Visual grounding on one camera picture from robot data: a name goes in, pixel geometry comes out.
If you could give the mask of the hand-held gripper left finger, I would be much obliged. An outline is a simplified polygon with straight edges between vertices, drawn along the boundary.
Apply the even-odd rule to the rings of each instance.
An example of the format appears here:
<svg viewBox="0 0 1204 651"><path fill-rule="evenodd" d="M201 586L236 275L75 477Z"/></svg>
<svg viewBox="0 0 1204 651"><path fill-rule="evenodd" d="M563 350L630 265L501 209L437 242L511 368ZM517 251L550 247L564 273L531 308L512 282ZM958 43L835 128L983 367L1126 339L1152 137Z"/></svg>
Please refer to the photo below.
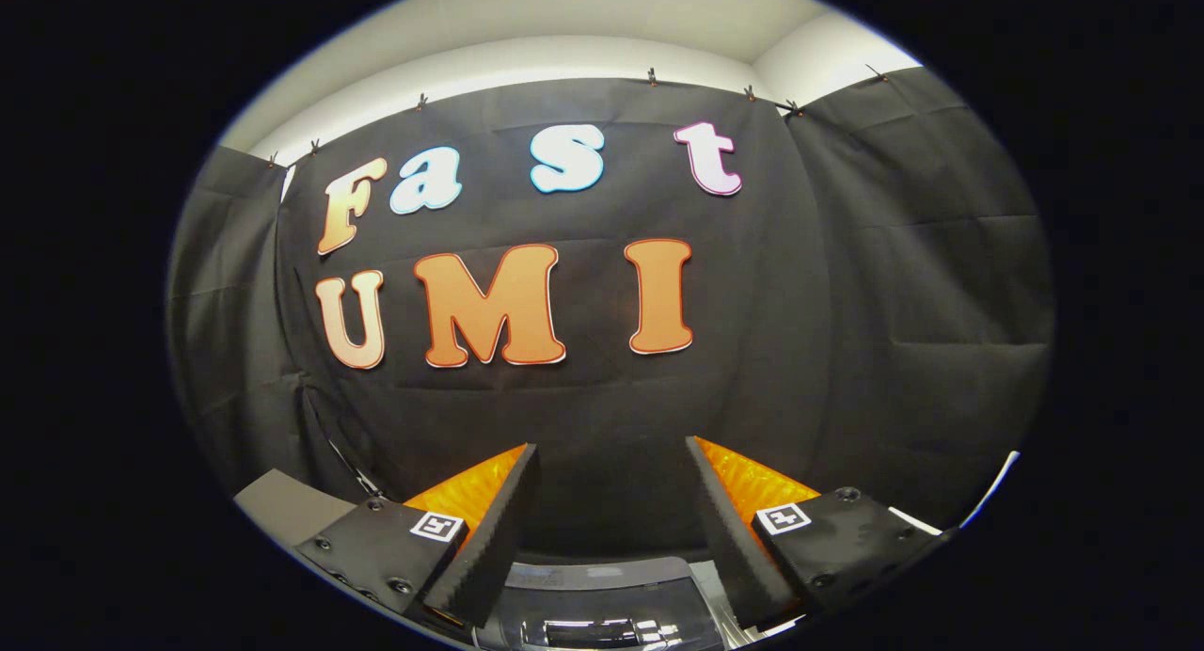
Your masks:
<svg viewBox="0 0 1204 651"><path fill-rule="evenodd" d="M296 551L413 625L474 631L498 603L539 478L538 446L513 446L411 501L370 497Z"/></svg>

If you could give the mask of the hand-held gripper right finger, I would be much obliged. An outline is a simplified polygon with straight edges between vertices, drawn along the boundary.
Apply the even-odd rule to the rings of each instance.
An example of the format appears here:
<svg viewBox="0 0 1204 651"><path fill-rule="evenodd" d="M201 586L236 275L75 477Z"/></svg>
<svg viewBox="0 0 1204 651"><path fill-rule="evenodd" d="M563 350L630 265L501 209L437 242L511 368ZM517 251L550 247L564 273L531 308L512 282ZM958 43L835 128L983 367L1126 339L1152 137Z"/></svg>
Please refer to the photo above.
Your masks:
<svg viewBox="0 0 1204 651"><path fill-rule="evenodd" d="M851 485L821 493L718 442L687 437L685 446L706 544L740 626L842 612L946 543Z"/></svg>

